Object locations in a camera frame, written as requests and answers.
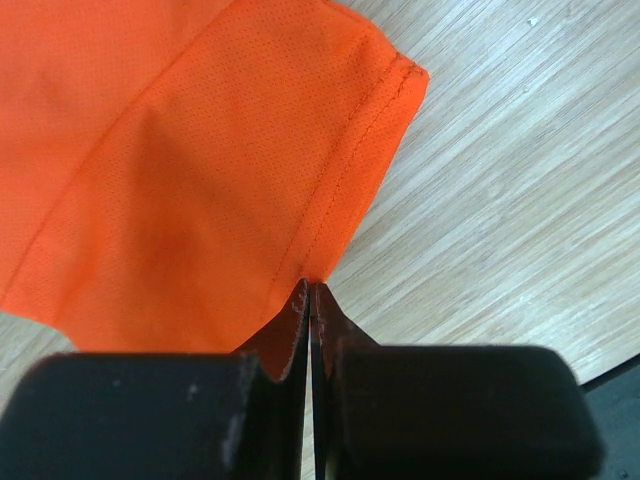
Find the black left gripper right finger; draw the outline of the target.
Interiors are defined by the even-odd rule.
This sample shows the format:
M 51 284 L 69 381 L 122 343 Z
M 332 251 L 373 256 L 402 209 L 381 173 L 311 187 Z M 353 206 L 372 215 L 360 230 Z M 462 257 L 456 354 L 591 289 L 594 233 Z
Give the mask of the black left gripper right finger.
M 536 346 L 382 345 L 310 291 L 319 479 L 589 479 L 605 449 L 562 358 Z

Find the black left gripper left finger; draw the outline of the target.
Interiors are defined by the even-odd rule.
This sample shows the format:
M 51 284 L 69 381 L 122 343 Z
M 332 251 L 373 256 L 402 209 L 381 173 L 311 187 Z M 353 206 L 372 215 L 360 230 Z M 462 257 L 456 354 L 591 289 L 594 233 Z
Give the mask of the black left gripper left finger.
M 296 479 L 309 284 L 228 354 L 65 353 L 1 417 L 5 479 Z

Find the orange t-shirt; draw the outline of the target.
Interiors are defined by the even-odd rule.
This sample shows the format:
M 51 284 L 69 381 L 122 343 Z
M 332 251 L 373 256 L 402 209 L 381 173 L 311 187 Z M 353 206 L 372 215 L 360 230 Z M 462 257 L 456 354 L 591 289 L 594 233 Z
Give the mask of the orange t-shirt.
M 332 1 L 5 1 L 1 308 L 230 351 L 323 281 L 428 74 Z

